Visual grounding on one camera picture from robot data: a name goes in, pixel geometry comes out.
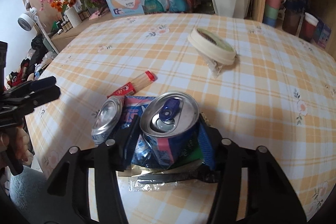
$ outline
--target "clothes pile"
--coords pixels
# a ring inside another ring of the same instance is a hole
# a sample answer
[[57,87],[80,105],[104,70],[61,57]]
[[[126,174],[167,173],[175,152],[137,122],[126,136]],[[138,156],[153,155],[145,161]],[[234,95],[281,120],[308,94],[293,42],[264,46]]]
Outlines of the clothes pile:
[[48,49],[43,44],[43,35],[38,34],[32,41],[31,41],[31,48],[34,51],[34,53],[31,55],[28,53],[29,56],[27,56],[21,63],[20,68],[14,72],[12,71],[9,75],[9,81],[7,84],[10,87],[16,86],[28,79],[28,76],[35,73],[35,67],[38,64],[41,64],[44,56],[46,53],[48,53]]

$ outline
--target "small bottle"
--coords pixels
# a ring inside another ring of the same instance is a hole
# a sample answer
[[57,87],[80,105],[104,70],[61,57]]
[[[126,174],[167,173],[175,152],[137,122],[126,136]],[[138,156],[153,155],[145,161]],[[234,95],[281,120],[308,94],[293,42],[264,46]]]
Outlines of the small bottle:
[[64,30],[65,32],[68,30],[68,28],[67,28],[65,22],[62,23],[62,28],[63,28],[63,30]]
[[125,95],[125,96],[133,95],[138,91],[144,89],[154,81],[155,81],[154,75],[148,70],[143,74],[139,75],[137,78],[132,79],[130,82],[123,85],[121,88],[117,89],[111,95],[107,96],[107,98],[117,95]]
[[70,21],[67,21],[67,22],[66,22],[66,26],[67,26],[67,29],[68,29],[68,30],[70,30],[70,29],[71,29],[71,28],[70,28],[70,24],[69,24],[69,23],[70,23]]

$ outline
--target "blue pull tab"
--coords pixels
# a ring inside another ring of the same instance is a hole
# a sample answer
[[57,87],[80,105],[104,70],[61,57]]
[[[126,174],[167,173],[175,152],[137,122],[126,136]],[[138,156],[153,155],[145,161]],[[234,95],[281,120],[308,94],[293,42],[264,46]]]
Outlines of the blue pull tab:
[[176,98],[168,99],[159,113],[159,119],[161,121],[169,121],[172,120],[177,112],[179,111],[180,100]]

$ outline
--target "yellow plaid tablecloth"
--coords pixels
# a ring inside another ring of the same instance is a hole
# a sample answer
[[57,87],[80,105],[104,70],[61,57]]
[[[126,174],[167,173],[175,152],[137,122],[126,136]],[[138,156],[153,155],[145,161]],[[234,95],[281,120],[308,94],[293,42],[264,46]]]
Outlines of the yellow plaid tablecloth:
[[[195,26],[237,50],[235,64],[217,79],[187,40]],[[269,148],[308,218],[320,208],[336,183],[335,61],[258,22],[210,15],[128,17],[92,25],[77,36],[43,73],[57,78],[60,99],[27,117],[47,176],[69,147],[93,147],[90,130],[106,95],[148,69],[157,80],[137,95],[189,93],[224,137],[242,147]],[[136,224],[205,223],[216,187],[128,192],[122,178],[119,185],[129,222]]]

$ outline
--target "silver can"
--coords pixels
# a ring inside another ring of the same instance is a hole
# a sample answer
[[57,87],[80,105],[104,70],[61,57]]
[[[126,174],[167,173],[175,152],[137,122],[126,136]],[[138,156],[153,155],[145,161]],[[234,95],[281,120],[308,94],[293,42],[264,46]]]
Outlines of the silver can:
[[143,137],[161,166],[172,165],[195,132],[197,102],[180,91],[156,97],[140,119]]
[[92,126],[91,136],[95,146],[105,142],[118,123],[124,105],[124,97],[111,96],[102,105]]

